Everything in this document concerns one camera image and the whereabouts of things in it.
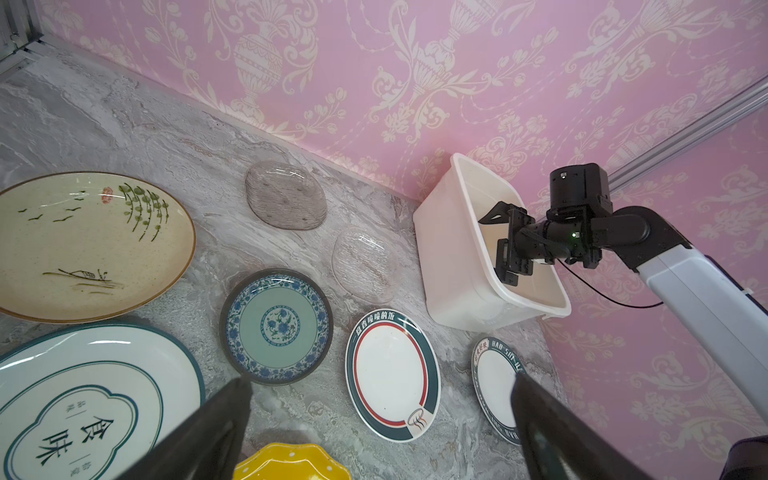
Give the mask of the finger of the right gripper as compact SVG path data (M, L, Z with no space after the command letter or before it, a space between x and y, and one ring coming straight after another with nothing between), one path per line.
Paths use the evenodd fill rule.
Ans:
M513 258L512 260L501 258L496 261L494 271L503 284L517 286L521 276L533 274L533 261L523 258Z
M478 222L482 225L527 225L528 213L523 207L499 201Z

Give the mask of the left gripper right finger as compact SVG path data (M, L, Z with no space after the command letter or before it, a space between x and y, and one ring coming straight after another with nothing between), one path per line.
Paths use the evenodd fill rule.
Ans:
M510 403L532 479L649 477L530 376L517 377Z

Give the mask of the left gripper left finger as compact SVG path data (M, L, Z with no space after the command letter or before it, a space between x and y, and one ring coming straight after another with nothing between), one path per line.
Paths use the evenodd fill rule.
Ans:
M122 479L231 479L250 416L251 382L228 382Z

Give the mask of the yellow scalloped dotted plate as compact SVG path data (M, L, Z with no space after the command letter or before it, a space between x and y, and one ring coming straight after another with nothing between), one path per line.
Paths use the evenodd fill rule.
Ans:
M350 471L316 444L271 443L236 465L234 479L345 479Z

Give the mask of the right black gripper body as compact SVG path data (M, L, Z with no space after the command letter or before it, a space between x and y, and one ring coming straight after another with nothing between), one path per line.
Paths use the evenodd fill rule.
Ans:
M602 259L595 244L591 221L613 213L608 176L595 163L558 168L550 174L550 208L543 220L528 214L527 225L508 226L497 240L498 259L530 259L552 265L560 259L594 269Z

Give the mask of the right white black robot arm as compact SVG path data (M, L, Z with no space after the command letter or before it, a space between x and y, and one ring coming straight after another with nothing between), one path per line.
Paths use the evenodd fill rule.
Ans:
M549 176L550 208L537 221L497 201L482 225L506 226L494 272L515 286L536 262L594 269L613 252L652 290L747 397L767 416L767 311L725 270L660 214L644 206L613 208L608 175L595 163Z

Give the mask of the white plate green red rim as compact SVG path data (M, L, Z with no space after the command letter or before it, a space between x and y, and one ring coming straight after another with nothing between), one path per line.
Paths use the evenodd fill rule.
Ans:
M377 436L409 443L433 425L441 398L435 351L407 315L380 308L353 327L344 373L355 411Z

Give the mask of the white plate green cloud motif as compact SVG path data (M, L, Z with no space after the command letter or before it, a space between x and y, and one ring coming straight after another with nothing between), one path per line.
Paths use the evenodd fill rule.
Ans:
M204 401L198 362L159 329L45 335L1 357L1 476L114 479Z

